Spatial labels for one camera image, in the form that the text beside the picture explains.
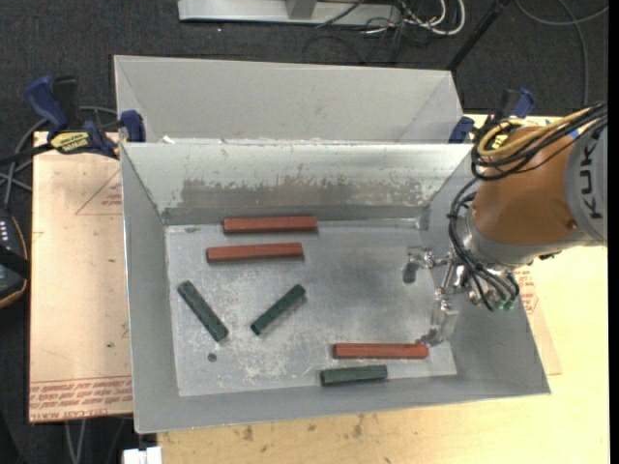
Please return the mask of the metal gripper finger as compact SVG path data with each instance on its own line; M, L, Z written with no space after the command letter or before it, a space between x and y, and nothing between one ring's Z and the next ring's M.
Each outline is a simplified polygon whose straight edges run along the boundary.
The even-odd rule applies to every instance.
M414 283L420 270L430 270L436 264L435 251L430 247L410 246L401 268L404 283Z
M426 346L436 346L449 341L454 334L458 318L452 295L438 287L432 304L429 330L418 341Z

